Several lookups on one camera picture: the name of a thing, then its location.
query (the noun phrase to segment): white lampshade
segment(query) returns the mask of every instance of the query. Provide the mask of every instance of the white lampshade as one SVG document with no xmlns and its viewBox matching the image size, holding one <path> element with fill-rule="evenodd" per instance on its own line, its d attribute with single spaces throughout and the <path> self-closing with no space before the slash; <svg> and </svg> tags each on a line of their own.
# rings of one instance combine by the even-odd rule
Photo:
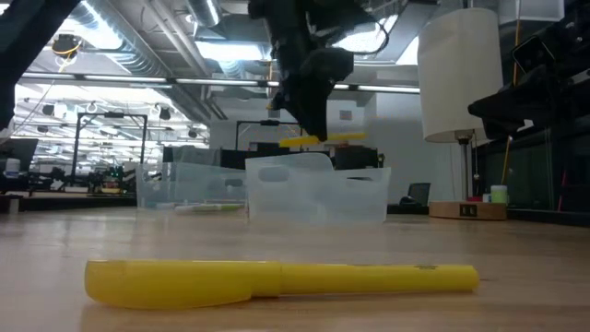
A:
<svg viewBox="0 0 590 332">
<path fill-rule="evenodd" d="M 456 10 L 433 20 L 419 35 L 422 129 L 429 142 L 455 142 L 455 133 L 486 138 L 467 106 L 502 87 L 498 17 L 488 9 Z"/>
</svg>

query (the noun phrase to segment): yellow marker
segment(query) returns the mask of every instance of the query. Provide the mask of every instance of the yellow marker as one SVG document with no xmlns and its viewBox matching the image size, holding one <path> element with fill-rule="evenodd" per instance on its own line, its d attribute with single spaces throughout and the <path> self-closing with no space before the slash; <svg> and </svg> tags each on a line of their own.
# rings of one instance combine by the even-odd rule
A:
<svg viewBox="0 0 590 332">
<path fill-rule="evenodd" d="M 88 261 L 86 292 L 136 309 L 187 309 L 290 294 L 472 291 L 471 266 L 347 266 L 215 261 Z"/>
<path fill-rule="evenodd" d="M 328 140 L 352 140 L 352 139 L 364 139 L 366 135 L 364 133 L 351 133 L 351 134 L 331 134 L 328 135 Z M 302 136 L 294 138 L 282 139 L 279 145 L 282 148 L 293 148 L 302 145 L 315 145 L 320 144 L 320 140 L 316 136 Z"/>
</svg>

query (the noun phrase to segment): clear plastic bin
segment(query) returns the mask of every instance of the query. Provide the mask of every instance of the clear plastic bin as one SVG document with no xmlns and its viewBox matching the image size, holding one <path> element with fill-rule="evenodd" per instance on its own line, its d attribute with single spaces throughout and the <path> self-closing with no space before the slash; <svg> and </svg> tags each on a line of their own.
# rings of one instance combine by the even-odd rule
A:
<svg viewBox="0 0 590 332">
<path fill-rule="evenodd" d="M 250 220 L 381 223 L 391 169 L 334 171 L 319 153 L 246 160 Z"/>
<path fill-rule="evenodd" d="M 245 203 L 245 171 L 192 163 L 142 164 L 136 169 L 139 208 Z"/>
</svg>

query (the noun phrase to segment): table surface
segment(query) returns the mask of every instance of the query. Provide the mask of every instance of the table surface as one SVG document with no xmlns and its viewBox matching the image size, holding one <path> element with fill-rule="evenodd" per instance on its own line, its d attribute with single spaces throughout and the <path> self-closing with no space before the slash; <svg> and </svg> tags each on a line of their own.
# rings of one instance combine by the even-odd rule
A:
<svg viewBox="0 0 590 332">
<path fill-rule="evenodd" d="M 471 264 L 475 293 L 284 297 L 188 311 L 94 303 L 87 259 Z M 247 224 L 134 208 L 0 215 L 0 331 L 588 331 L 590 230 L 392 216 L 385 224 Z"/>
</svg>

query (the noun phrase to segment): workbench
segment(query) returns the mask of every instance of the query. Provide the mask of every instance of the workbench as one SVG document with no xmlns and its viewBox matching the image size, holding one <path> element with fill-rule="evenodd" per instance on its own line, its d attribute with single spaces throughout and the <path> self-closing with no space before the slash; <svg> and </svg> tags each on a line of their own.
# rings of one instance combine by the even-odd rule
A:
<svg viewBox="0 0 590 332">
<path fill-rule="evenodd" d="M 470 264 L 475 293 L 288 297 L 178 312 L 89 299 L 87 259 Z M 0 331 L 587 331 L 590 231 L 525 221 L 390 216 L 382 225 L 248 224 L 132 207 L 0 221 Z"/>
</svg>

